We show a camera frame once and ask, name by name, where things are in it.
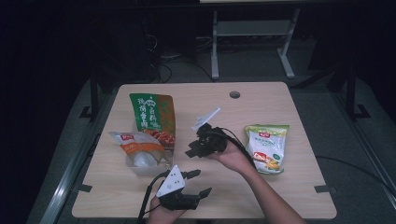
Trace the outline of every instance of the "gray carpet floor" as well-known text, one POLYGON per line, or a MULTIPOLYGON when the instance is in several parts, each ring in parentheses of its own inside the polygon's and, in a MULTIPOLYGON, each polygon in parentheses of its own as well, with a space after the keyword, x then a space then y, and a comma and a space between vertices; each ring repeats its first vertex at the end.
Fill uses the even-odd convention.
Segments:
MULTIPOLYGON (((288 56, 296 75, 293 80, 286 78, 282 64, 277 58, 278 46, 279 42, 268 41, 260 46, 239 46, 238 51, 232 53, 222 52, 219 55, 218 82, 283 81, 291 86, 318 72, 307 70, 315 41, 294 40, 291 43, 288 56)), ((212 81, 208 77, 210 72, 208 50, 200 51, 195 60, 179 57, 164 64, 172 71, 169 83, 212 81)), ((163 79, 171 75, 169 71, 160 66, 163 79)), ((360 79, 357 80, 356 86, 356 105, 364 105, 371 118, 351 121, 343 105, 345 90, 337 93, 329 92, 326 89, 328 80, 329 77, 325 77, 307 88, 290 90, 315 155, 345 161, 375 174, 375 167, 366 152, 367 146, 363 143, 368 141, 375 155, 388 171, 389 177, 396 180, 394 122, 378 104, 370 87, 360 79)), ((116 94, 117 89, 113 94, 100 94, 100 111, 103 117, 108 115, 116 94)), ((81 90, 70 111, 28 223, 39 223, 44 216, 64 171, 77 153, 81 141, 88 136, 97 135, 101 127, 103 128, 106 119, 95 121, 100 123, 97 123, 96 128, 93 129, 89 119, 79 117, 82 109, 87 105, 90 105, 89 82, 81 90)), ((87 156, 74 186, 78 187, 82 182, 89 162, 90 157, 87 156)), ((318 158, 318 164, 327 185, 332 189, 337 217, 332 220, 307 220, 308 223, 396 223, 395 206, 377 180, 340 161, 318 158)), ((56 223, 134 223, 131 219, 75 218, 71 215, 71 209, 76 197, 75 188, 69 189, 69 197, 64 202, 56 223)))

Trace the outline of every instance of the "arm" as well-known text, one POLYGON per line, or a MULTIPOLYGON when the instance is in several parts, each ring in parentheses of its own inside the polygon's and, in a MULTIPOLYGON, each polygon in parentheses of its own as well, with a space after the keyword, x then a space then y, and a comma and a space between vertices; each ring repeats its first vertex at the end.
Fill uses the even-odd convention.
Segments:
POLYGON ((162 206, 158 206, 159 204, 160 200, 154 196, 149 204, 149 209, 153 210, 148 215, 148 224, 171 224, 186 212, 186 210, 171 211, 162 206))
POLYGON ((234 144, 228 142, 224 152, 213 153, 208 158, 221 162, 247 181, 269 223, 305 223, 300 215, 250 165, 248 159, 234 144))

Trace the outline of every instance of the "dark background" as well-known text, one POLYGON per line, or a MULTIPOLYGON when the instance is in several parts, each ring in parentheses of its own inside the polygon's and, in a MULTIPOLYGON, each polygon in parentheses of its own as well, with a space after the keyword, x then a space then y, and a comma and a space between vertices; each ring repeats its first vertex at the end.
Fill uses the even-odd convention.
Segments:
MULTIPOLYGON (((81 10, 105 2, 0 3, 0 223, 24 223, 28 218, 69 110, 93 70, 104 91, 122 83, 150 82, 155 71, 149 64, 157 55, 142 50, 147 48, 144 34, 155 34, 193 58, 194 38, 211 32, 210 11, 159 10, 147 17, 81 10)), ((108 2, 106 7, 131 4, 108 2)), ((358 77, 396 120, 394 9, 390 1, 305 7, 295 38, 317 39, 312 69, 340 61, 354 64, 358 77)))

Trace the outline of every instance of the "person's left hand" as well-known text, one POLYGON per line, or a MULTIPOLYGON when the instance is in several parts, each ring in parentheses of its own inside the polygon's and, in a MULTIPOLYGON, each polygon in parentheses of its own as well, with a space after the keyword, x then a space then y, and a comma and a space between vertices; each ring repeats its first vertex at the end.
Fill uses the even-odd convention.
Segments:
MULTIPOLYGON (((156 206, 160 204, 160 199, 157 198, 157 196, 154 196, 150 203, 149 203, 149 209, 153 209, 156 206)), ((181 215, 183 215, 186 212, 186 210, 174 210, 171 211, 165 207, 158 206, 151 212, 149 212, 148 215, 148 224, 171 224, 174 223, 181 215)))

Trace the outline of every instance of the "table top surface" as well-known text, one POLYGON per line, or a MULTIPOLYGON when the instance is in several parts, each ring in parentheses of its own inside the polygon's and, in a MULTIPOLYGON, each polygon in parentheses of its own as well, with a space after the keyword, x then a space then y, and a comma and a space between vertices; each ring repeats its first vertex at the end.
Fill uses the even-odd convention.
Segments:
MULTIPOLYGON (((136 130, 129 93, 157 93, 173 97, 176 114, 174 164, 182 171, 200 169, 199 176, 187 180, 183 193, 197 194, 213 188, 196 210, 183 218, 263 218, 250 187, 235 172, 217 161, 188 158, 188 144, 196 140, 191 126, 197 117, 220 107, 209 121, 213 127, 231 130, 242 143, 248 141, 245 127, 250 124, 289 124, 286 138, 285 172, 262 175, 303 218, 333 218, 336 210, 329 192, 317 193, 315 186, 326 185, 309 144, 304 126, 282 82, 142 84, 120 87, 103 133, 93 154, 72 213, 75 217, 137 217, 152 176, 136 175, 127 165, 127 156, 108 132, 136 130), (230 97, 238 91, 240 97, 230 97)), ((161 181, 154 185, 150 198, 161 181)))

